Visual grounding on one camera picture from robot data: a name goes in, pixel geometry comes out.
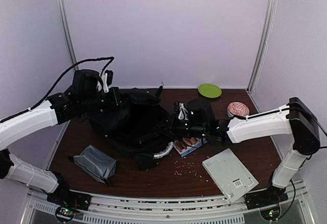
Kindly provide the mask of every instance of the dark wood surface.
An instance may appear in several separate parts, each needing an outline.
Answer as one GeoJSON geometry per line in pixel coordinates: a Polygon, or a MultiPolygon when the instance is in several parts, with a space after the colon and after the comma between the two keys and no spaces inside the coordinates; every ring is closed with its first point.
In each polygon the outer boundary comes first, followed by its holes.
{"type": "MultiPolygon", "coordinates": [[[[172,112],[175,101],[187,103],[194,98],[200,98],[197,90],[167,89],[161,94],[160,104],[172,112]]],[[[207,100],[211,102],[216,119],[226,118],[228,104],[235,101],[246,104],[251,114],[256,113],[245,90],[223,90],[220,98],[207,100]]],[[[206,144],[184,158],[173,149],[169,155],[157,160],[156,167],[139,171],[131,158],[122,156],[104,138],[94,132],[87,121],[79,123],[78,119],[73,119],[60,142],[50,170],[61,173],[73,190],[91,193],[130,197],[209,196],[221,192],[214,185],[201,162],[226,148],[206,144]],[[111,187],[97,182],[67,159],[68,155],[80,154],[90,144],[117,160],[116,173],[110,178],[111,187]]],[[[259,181],[256,189],[265,188],[269,175],[280,163],[270,137],[245,141],[230,148],[259,181]]]]}

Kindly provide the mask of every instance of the green plate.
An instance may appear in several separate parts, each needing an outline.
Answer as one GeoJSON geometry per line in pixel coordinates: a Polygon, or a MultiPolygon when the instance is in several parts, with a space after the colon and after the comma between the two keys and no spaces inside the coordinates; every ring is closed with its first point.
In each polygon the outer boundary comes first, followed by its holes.
{"type": "Polygon", "coordinates": [[[221,89],[217,85],[213,84],[200,85],[198,91],[201,95],[209,98],[217,98],[222,93],[221,89]]]}

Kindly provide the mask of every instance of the gray pouch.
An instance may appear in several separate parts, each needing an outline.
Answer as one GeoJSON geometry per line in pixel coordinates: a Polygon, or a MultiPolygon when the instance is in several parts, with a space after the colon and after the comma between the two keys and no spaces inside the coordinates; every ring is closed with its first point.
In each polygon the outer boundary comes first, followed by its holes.
{"type": "Polygon", "coordinates": [[[108,185],[108,178],[116,171],[116,160],[90,145],[80,155],[68,157],[98,182],[108,185]]]}

